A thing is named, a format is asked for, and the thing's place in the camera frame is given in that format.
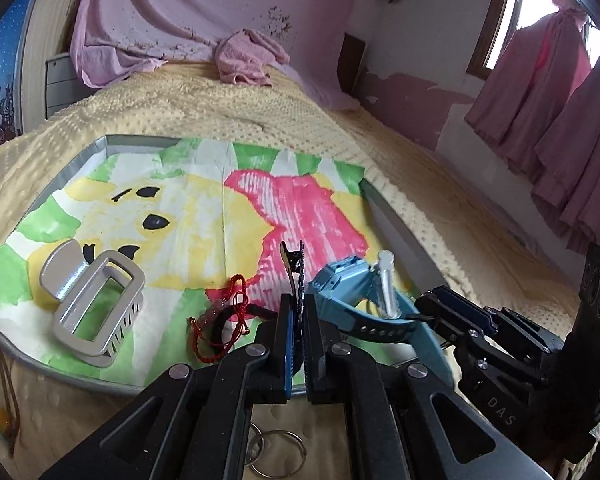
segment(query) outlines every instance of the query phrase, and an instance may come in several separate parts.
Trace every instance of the pink bedsheet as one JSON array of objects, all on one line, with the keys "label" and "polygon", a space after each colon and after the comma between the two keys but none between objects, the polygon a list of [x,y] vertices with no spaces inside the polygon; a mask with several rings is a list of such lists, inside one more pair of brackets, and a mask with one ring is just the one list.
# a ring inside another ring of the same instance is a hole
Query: pink bedsheet
[{"label": "pink bedsheet", "polygon": [[268,34],[288,52],[273,65],[320,106],[349,108],[336,68],[353,0],[81,0],[71,56],[92,88],[169,60],[213,61],[220,40],[242,28]]}]

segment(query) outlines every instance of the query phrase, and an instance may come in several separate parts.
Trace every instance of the bed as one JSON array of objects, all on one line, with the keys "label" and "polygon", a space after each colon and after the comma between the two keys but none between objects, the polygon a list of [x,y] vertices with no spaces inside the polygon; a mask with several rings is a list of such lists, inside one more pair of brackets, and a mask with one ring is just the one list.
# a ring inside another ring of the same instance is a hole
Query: bed
[{"label": "bed", "polygon": [[[361,55],[358,46],[349,84]],[[286,148],[363,167],[452,288],[481,306],[512,308],[566,336],[578,307],[576,292],[520,246],[438,161],[357,102],[347,110],[324,110],[282,72],[272,68],[270,76],[270,88],[234,86],[219,82],[211,63],[169,62],[57,111],[0,147],[0,244],[59,171],[101,136]],[[17,361],[11,375],[22,429],[13,458],[0,439],[0,461],[16,480],[38,478],[128,402],[61,383]],[[287,406],[255,406],[253,420],[263,430],[282,428],[302,437],[311,460],[295,478],[350,478],[342,407],[313,407],[299,397]],[[262,459],[262,468],[292,468],[295,453],[283,446]],[[255,476],[246,470],[245,478]]]}]

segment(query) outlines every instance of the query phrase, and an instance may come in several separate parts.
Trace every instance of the peeling paint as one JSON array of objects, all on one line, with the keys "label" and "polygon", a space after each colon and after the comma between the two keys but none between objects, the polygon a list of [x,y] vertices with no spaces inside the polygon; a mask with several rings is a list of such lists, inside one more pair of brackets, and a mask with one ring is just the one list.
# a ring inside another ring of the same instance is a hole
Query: peeling paint
[{"label": "peeling paint", "polygon": [[376,118],[424,148],[435,150],[453,104],[472,104],[468,95],[402,73],[381,78],[365,68],[356,97]]}]

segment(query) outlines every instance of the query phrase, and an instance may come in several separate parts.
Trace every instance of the wall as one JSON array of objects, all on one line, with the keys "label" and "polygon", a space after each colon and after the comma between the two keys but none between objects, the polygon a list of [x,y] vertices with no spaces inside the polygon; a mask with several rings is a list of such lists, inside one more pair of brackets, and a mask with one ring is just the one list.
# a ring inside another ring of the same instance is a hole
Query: wall
[{"label": "wall", "polygon": [[399,0],[386,6],[357,97],[388,126],[435,150],[454,103],[482,82],[465,73],[490,0]]},{"label": "wall", "polygon": [[464,122],[483,82],[466,74],[490,0],[401,0],[368,48],[356,96],[401,134],[435,151],[529,250],[580,283],[583,256],[545,225],[529,183],[513,175]]}]

